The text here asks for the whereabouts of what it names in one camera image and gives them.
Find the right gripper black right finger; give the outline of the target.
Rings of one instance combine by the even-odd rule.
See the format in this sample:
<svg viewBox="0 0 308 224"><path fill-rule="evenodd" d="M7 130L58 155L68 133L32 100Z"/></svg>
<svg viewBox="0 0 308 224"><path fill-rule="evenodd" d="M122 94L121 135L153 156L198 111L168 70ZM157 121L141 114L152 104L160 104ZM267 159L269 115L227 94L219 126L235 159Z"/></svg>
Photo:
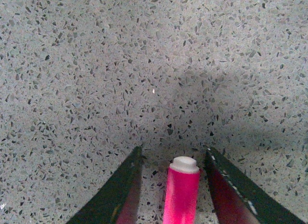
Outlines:
<svg viewBox="0 0 308 224"><path fill-rule="evenodd" d="M208 148L205 171L220 224L302 224L215 148Z"/></svg>

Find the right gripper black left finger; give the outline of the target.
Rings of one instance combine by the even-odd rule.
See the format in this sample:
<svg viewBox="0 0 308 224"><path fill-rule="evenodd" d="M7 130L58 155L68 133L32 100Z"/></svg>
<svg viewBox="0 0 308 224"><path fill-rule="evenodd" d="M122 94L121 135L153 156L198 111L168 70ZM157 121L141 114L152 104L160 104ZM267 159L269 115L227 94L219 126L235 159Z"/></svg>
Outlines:
<svg viewBox="0 0 308 224"><path fill-rule="evenodd" d="M141 195L142 150L135 147L68 224L135 224Z"/></svg>

